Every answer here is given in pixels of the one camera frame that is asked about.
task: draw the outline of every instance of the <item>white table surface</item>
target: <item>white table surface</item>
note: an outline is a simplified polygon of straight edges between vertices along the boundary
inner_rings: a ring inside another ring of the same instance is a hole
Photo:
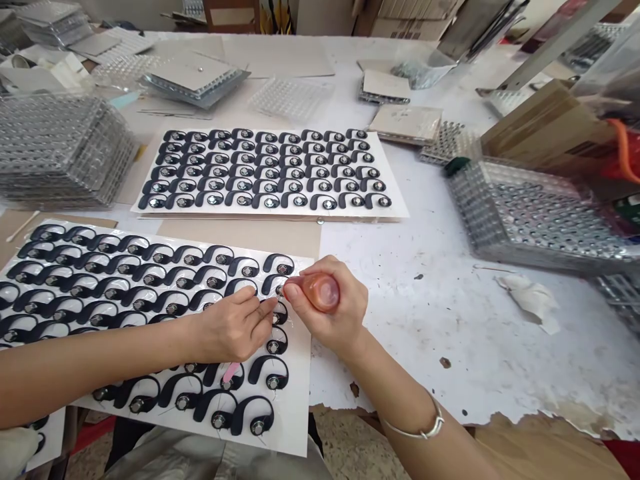
[[[356,60],[392,59],[403,41],[350,37],[321,41],[336,75],[310,81],[332,83],[335,92],[330,104],[305,127],[366,128],[376,107],[356,100],[362,75]],[[475,65],[459,67],[435,87],[413,92],[411,104],[442,108],[444,119],[484,132],[497,119],[473,89],[498,86],[517,67],[512,53],[513,49],[494,47]],[[274,127],[272,119],[251,112],[247,105],[263,82],[244,82],[213,110],[213,120],[189,124]],[[123,110],[142,142],[151,139],[164,119],[139,110],[158,106],[167,103],[141,99]],[[474,268],[500,266],[470,253],[440,169],[417,162],[412,148],[384,143],[384,149],[411,218],[384,224],[325,223],[321,255],[344,260],[368,286],[365,324],[388,352],[434,390],[462,423],[484,424],[496,412],[518,422],[523,415],[542,411],[591,433],[605,428],[623,439],[640,437],[640,345],[602,296],[582,279],[506,267],[546,285],[560,304],[558,334],[549,336],[527,322],[494,281],[506,274]],[[120,228],[142,233],[156,233],[160,225],[159,220],[136,219],[128,205],[70,213],[112,218]],[[450,360],[451,368],[440,364],[442,357]],[[352,382],[334,354],[314,341],[309,404],[372,411],[362,391],[354,396]]]

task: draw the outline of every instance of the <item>bangle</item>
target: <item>bangle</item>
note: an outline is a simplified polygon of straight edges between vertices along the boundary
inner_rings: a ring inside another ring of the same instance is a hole
[[[404,435],[410,438],[415,438],[415,439],[428,440],[432,437],[435,437],[438,433],[440,433],[440,430],[442,429],[442,425],[445,422],[445,419],[442,417],[442,410],[440,410],[440,404],[436,401],[435,398],[433,398],[433,395],[430,394],[428,390],[426,390],[426,392],[431,397],[431,400],[433,400],[433,405],[435,406],[435,412],[437,414],[435,418],[435,424],[433,425],[433,428],[430,431],[423,432],[422,430],[420,430],[418,435],[414,435],[412,433],[407,433],[400,429],[397,429],[396,427],[394,427],[392,424],[390,424],[388,421],[385,420],[385,423],[387,424],[387,426],[396,433],[400,433],[401,435]]]

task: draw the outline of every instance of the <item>hand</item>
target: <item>hand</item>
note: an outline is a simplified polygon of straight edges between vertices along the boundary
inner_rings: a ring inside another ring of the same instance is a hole
[[[277,298],[260,303],[253,287],[244,287],[191,315],[189,336],[198,363],[244,362],[271,334]]]
[[[338,357],[348,359],[358,355],[364,342],[362,320],[367,312],[369,291],[333,255],[314,263],[300,275],[324,272],[331,275],[340,288],[340,302],[334,313],[322,313],[309,302],[298,285],[286,284],[285,294],[291,306],[311,334],[333,350]]]

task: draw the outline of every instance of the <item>floor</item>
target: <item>floor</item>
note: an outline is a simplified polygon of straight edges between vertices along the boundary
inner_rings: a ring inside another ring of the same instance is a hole
[[[325,460],[335,480],[408,480],[387,439],[360,418],[334,411],[315,414]],[[105,435],[71,458],[66,480],[94,480],[104,472],[111,449]]]

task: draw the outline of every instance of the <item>cardboard box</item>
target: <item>cardboard box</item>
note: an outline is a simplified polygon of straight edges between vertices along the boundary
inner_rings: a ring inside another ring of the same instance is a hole
[[[464,0],[383,0],[378,18],[400,20],[445,20],[451,18]]]
[[[451,20],[420,21],[376,19],[368,36],[437,41],[450,23]]]
[[[617,149],[614,128],[552,80],[481,137],[485,155],[563,177],[598,172]]]

